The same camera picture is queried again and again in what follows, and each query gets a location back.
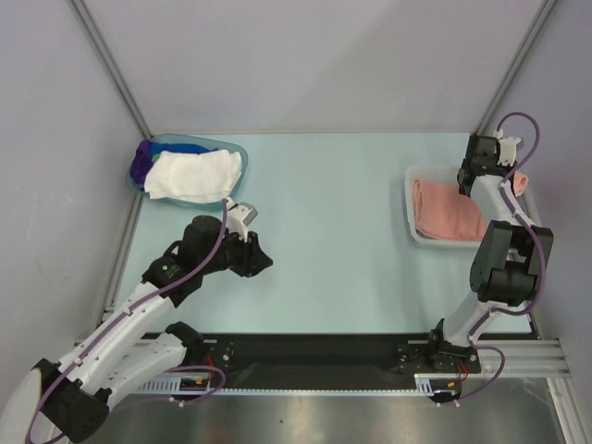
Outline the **pink striped towel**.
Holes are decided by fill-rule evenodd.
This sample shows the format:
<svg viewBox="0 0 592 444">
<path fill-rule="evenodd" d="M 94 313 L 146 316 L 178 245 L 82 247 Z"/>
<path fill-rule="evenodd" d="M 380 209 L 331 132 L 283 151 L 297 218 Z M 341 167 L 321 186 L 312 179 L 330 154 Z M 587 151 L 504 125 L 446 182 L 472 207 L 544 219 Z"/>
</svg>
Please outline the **pink striped towel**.
<svg viewBox="0 0 592 444">
<path fill-rule="evenodd" d="M 533 224 L 516 200 L 527 185 L 528 177 L 521 172 L 485 175 L 475 180 L 467 197 L 458 186 L 408 174 L 408 220 L 417 234 L 446 242 L 481 241 L 494 228 L 519 231 L 523 223 Z"/>
</svg>

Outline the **white towel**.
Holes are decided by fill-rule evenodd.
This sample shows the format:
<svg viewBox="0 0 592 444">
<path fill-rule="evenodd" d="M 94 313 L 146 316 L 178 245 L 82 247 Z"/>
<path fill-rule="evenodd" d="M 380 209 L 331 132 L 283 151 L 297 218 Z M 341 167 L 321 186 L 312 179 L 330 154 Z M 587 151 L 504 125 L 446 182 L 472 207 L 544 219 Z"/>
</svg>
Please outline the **white towel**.
<svg viewBox="0 0 592 444">
<path fill-rule="evenodd" d="M 230 196 L 241 170 L 241 155 L 228 150 L 204 154 L 164 151 L 146 175 L 143 187 L 153 200 L 213 204 Z"/>
</svg>

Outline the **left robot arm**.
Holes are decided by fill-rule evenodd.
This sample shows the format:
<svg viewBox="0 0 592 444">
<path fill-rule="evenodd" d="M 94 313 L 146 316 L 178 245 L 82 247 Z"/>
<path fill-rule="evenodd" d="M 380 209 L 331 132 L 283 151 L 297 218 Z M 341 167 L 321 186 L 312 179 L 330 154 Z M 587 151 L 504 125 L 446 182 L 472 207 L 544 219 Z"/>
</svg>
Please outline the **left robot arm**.
<svg viewBox="0 0 592 444">
<path fill-rule="evenodd" d="M 35 365 L 41 377 L 35 413 L 60 437 L 80 443 L 128 393 L 153 377 L 176 368 L 217 372 L 203 336 L 183 322 L 169 325 L 147 351 L 134 357 L 127 353 L 153 322 L 197 291 L 205 276 L 230 270 L 252 278 L 273 264 L 249 229 L 256 216 L 253 206 L 231 203 L 221 218 L 195 217 L 182 239 L 152 261 L 122 307 L 57 362 L 42 359 Z"/>
</svg>

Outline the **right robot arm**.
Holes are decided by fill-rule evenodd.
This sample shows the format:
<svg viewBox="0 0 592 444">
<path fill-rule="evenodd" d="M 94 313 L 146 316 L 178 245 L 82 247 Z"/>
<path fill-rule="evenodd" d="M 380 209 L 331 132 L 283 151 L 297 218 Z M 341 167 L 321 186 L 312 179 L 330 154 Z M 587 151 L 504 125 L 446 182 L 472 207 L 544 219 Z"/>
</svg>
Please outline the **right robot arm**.
<svg viewBox="0 0 592 444">
<path fill-rule="evenodd" d="M 529 314 L 544 288 L 554 235 L 537 226 L 515 196 L 519 142 L 500 134 L 469 138 L 457 173 L 459 192 L 477 204 L 488 226 L 471 265 L 468 295 L 429 333 L 425 359 L 437 372 L 477 359 L 485 328 L 498 315 Z"/>
</svg>

